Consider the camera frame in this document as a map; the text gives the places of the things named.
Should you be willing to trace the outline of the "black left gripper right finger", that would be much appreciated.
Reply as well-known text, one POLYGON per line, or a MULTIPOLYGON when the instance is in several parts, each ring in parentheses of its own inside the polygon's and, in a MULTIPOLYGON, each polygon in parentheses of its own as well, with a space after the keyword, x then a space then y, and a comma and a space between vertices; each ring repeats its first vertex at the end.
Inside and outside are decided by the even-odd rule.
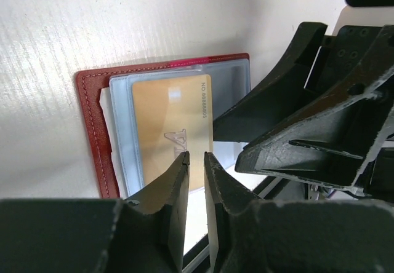
POLYGON ((212 272, 392 272, 393 207, 263 200, 204 155, 212 272))

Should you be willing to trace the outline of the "red leather card holder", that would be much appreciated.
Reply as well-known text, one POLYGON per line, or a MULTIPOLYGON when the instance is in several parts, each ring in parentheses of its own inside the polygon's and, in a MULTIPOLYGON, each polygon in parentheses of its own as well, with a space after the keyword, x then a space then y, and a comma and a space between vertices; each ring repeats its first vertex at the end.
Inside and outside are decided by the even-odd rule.
POLYGON ((183 68, 191 65, 219 63, 229 64, 231 61, 245 60, 246 68, 250 68, 249 54, 236 53, 209 57, 189 58, 154 63, 144 63, 129 66, 117 66, 82 70, 76 73, 75 82, 81 103, 82 114, 89 137, 90 148, 94 161, 99 192, 101 197, 117 198, 121 196, 119 183, 116 179, 103 109, 100 106, 100 96, 103 89, 109 88, 110 77, 141 72, 166 71, 171 68, 183 68))

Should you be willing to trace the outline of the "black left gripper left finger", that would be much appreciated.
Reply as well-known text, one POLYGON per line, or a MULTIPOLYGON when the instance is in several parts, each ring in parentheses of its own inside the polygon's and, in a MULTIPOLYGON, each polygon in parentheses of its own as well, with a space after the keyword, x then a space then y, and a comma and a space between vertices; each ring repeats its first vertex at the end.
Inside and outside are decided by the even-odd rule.
POLYGON ((3 199, 2 272, 180 272, 189 153, 128 199, 3 199))

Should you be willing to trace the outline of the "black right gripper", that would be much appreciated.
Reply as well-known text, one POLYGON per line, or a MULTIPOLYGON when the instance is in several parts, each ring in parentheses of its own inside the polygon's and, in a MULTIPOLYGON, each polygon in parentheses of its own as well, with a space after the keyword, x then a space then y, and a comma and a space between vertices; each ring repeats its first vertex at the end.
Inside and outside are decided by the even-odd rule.
POLYGON ((343 26, 318 52, 327 27, 298 26, 268 75, 215 118, 214 141, 250 142, 237 172, 392 199, 393 25, 343 26))

